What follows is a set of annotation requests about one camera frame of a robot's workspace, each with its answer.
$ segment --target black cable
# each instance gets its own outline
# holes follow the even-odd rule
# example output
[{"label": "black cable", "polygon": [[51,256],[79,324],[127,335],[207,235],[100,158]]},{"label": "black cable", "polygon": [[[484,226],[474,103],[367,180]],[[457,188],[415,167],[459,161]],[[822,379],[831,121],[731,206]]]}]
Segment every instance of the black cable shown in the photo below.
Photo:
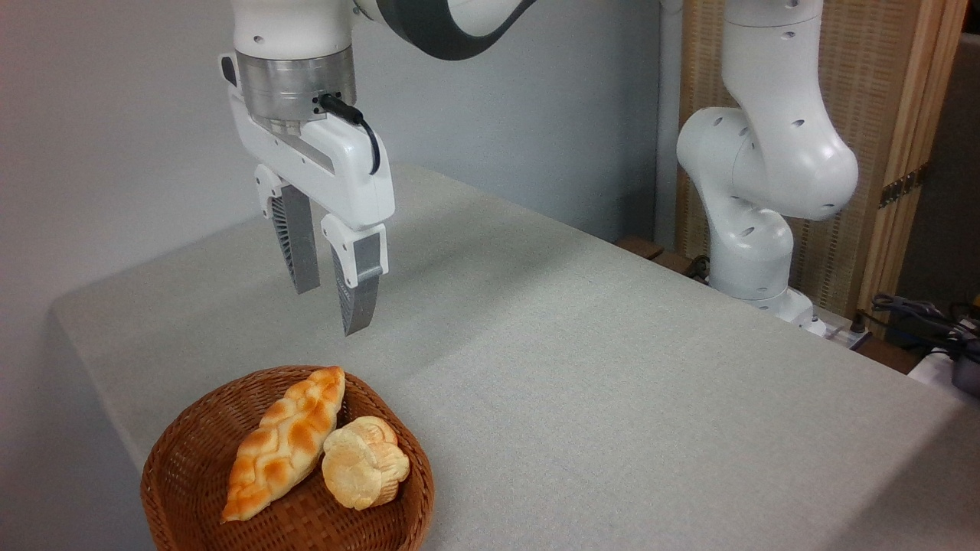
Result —
[{"label": "black cable", "polygon": [[361,119],[361,127],[367,132],[367,137],[370,138],[370,153],[374,157],[374,164],[371,165],[370,175],[377,174],[377,170],[381,168],[381,148],[377,144],[377,136],[374,135],[374,130],[370,129],[368,121]]},{"label": "black cable", "polygon": [[973,362],[980,363],[980,356],[975,355],[973,352],[971,352],[969,350],[968,346],[966,344],[963,344],[957,338],[950,338],[950,339],[947,339],[947,340],[935,340],[935,339],[930,338],[930,337],[925,337],[925,336],[922,336],[922,335],[918,335],[918,334],[914,334],[914,333],[910,333],[910,332],[904,331],[904,330],[898,328],[897,326],[894,326],[892,324],[888,324],[886,322],[882,322],[881,320],[878,320],[878,319],[872,317],[871,315],[869,315],[864,310],[858,310],[857,312],[859,314],[861,314],[862,316],[864,316],[864,318],[866,320],[870,320],[870,321],[872,321],[872,322],[874,322],[874,323],[876,323],[876,324],[878,324],[880,326],[883,326],[883,327],[887,328],[888,330],[891,330],[891,331],[894,331],[894,332],[900,334],[901,336],[904,336],[904,337],[906,337],[908,339],[911,339],[911,340],[915,340],[915,341],[921,342],[923,345],[931,346],[932,348],[939,348],[939,349],[945,350],[945,351],[947,351],[947,352],[950,353],[948,355],[951,358],[954,358],[954,355],[957,358],[958,357],[965,356],[966,358],[968,358],[969,360],[971,360]]},{"label": "black cable", "polygon": [[378,169],[381,168],[381,147],[377,143],[377,136],[374,135],[374,130],[365,121],[364,113],[361,113],[361,111],[353,106],[347,105],[344,103],[344,100],[330,94],[321,95],[316,99],[315,103],[319,104],[319,107],[313,109],[314,113],[319,114],[320,109],[323,109],[327,113],[336,115],[351,125],[360,126],[367,132],[367,137],[370,139],[370,152],[372,157],[370,175],[377,174]]}]

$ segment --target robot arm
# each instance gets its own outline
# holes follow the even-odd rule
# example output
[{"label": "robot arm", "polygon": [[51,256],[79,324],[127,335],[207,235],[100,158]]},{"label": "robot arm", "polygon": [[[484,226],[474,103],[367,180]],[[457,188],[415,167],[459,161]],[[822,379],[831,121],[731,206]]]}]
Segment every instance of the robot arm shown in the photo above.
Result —
[{"label": "robot arm", "polygon": [[817,333],[812,304],[788,286],[793,234],[780,215],[833,217],[858,183],[817,81],[822,9],[822,0],[728,0],[721,71],[742,109],[703,109],[677,141],[709,220],[710,285]]},{"label": "robot arm", "polygon": [[238,135],[259,160],[260,205],[296,291],[319,286],[310,199],[327,215],[344,333],[371,321],[388,273],[395,199],[381,139],[357,101],[352,25],[388,25],[446,60],[489,48],[534,0],[232,0],[234,54],[221,58]]},{"label": "robot arm", "polygon": [[[370,322],[388,272],[394,213],[387,155],[356,99],[351,27],[364,16],[445,60],[475,56],[534,0],[231,0],[235,54],[221,60],[238,133],[299,292],[319,286],[309,200],[329,213],[350,334]],[[817,82],[822,0],[728,0],[722,74],[742,109],[708,108],[684,125],[678,160],[705,204],[710,284],[809,326],[812,305],[788,288],[793,237],[781,214],[839,212],[857,184]]]}]

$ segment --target brown woven basket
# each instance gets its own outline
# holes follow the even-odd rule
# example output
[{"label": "brown woven basket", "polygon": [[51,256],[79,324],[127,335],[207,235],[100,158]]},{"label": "brown woven basket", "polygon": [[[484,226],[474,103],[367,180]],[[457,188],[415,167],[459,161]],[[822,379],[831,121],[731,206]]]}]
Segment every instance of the brown woven basket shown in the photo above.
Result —
[{"label": "brown woven basket", "polygon": [[184,410],[164,431],[143,467],[140,491],[159,549],[409,551],[421,546],[435,497],[428,458],[381,398],[350,374],[337,425],[373,415],[394,428],[412,468],[398,497],[365,511],[347,509],[314,469],[252,520],[219,524],[238,444],[272,402],[317,369],[284,366],[234,380]]}]

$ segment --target braided bread roll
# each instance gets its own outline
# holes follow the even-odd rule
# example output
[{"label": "braided bread roll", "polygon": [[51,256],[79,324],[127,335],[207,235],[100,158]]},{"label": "braided bread roll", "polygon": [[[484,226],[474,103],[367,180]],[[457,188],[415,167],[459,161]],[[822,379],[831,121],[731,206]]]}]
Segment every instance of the braided bread roll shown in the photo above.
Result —
[{"label": "braided bread roll", "polygon": [[323,442],[323,482],[341,505],[363,511],[395,499],[409,476],[409,458],[391,426],[358,417]]},{"label": "braided bread roll", "polygon": [[339,367],[318,370],[269,406],[259,428],[238,446],[222,523],[255,517],[313,471],[337,425],[344,383]]}]

